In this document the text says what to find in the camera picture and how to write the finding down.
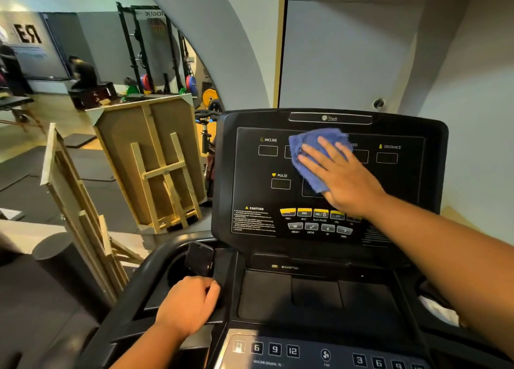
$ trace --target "squat rack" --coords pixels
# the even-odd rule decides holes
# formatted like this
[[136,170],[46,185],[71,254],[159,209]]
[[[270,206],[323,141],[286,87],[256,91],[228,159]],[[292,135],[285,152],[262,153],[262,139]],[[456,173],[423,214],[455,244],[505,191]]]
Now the squat rack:
[[[139,46],[141,47],[141,63],[144,64],[144,69],[146,71],[146,75],[148,76],[148,83],[150,84],[150,87],[152,89],[152,93],[154,92],[154,80],[152,78],[152,74],[150,72],[150,66],[148,64],[148,57],[146,56],[146,49],[145,49],[145,43],[143,42],[143,37],[141,35],[141,27],[139,25],[139,20],[137,19],[136,11],[137,10],[160,10],[160,8],[157,5],[130,5],[130,7],[124,7],[120,2],[116,2],[116,6],[118,7],[118,15],[120,17],[121,27],[123,28],[123,34],[125,36],[125,41],[128,48],[128,54],[130,56],[131,60],[131,67],[134,70],[134,74],[136,76],[136,82],[137,86],[139,88],[140,93],[144,93],[145,89],[143,87],[143,83],[141,82],[140,74],[139,74],[139,67],[137,65],[137,58],[134,54],[134,48],[132,46],[132,41],[130,39],[131,36],[134,36],[136,40],[139,43]],[[136,30],[134,33],[129,33],[129,29],[127,27],[127,23],[125,20],[125,13],[129,13],[132,15],[132,18],[134,19],[134,26],[136,27]],[[178,70],[178,62],[177,62],[177,56],[175,52],[175,48],[173,47],[173,34],[172,34],[172,24],[170,18],[163,12],[163,15],[165,17],[166,21],[166,30],[168,33],[168,40],[170,42],[170,49],[171,49],[171,56],[173,61],[173,70],[175,72],[175,80],[177,81],[177,88],[180,90],[183,88],[182,80],[180,79],[180,73]],[[182,43],[183,35],[182,33],[177,29],[178,31],[178,38],[179,38],[179,50],[180,50],[180,58],[182,59],[182,62],[186,62],[186,56],[184,54],[184,48]]]

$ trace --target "blue towel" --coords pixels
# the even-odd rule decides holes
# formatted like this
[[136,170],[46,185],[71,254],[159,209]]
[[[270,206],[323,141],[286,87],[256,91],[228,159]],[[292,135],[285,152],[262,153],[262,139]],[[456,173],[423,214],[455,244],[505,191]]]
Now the blue towel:
[[336,142],[340,142],[344,146],[348,147],[350,151],[353,151],[353,146],[348,140],[348,134],[344,134],[338,128],[321,128],[319,130],[313,130],[299,135],[291,135],[289,137],[289,147],[291,149],[293,166],[298,170],[302,177],[307,180],[312,190],[314,190],[316,193],[323,193],[328,191],[328,187],[325,185],[325,183],[298,160],[298,155],[303,151],[303,143],[314,147],[316,150],[328,157],[326,150],[318,143],[319,136],[325,138],[332,145],[335,145]]

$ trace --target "right hand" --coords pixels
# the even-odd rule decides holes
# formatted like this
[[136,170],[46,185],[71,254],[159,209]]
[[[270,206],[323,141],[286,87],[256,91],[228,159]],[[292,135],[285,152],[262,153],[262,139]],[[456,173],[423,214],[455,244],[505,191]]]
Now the right hand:
[[302,154],[298,155],[298,160],[327,185],[329,191],[323,196],[334,208],[350,216],[369,219],[386,195],[382,186],[347,147],[336,142],[335,148],[322,137],[318,138],[318,142],[330,158],[304,143],[302,150],[318,163]]
[[219,295],[220,286],[215,280],[187,276],[170,289],[157,311],[155,324],[169,327],[180,339],[186,339],[209,319]]

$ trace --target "treadmill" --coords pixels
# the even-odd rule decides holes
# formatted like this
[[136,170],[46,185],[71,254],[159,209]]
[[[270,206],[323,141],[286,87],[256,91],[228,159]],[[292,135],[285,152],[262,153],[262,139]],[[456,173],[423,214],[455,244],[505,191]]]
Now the treadmill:
[[211,231],[173,237],[149,255],[77,368],[107,368],[132,346],[170,287],[192,274],[184,259],[200,241],[215,249],[222,292],[199,332],[207,339],[189,338],[170,367],[514,369],[478,333],[432,315],[419,300],[426,279],[416,266],[370,222],[334,210],[292,165],[290,135],[337,127],[386,192],[439,213],[445,124],[252,109],[223,113],[217,127]]

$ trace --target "man sitting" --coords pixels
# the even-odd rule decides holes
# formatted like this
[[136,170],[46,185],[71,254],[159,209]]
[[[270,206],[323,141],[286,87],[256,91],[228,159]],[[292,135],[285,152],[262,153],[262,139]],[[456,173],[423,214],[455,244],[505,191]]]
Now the man sitting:
[[74,55],[70,55],[68,61],[73,65],[73,75],[75,79],[78,80],[73,84],[73,86],[71,87],[72,89],[96,88],[96,86],[98,85],[97,77],[95,69],[90,64],[84,62],[78,56]]

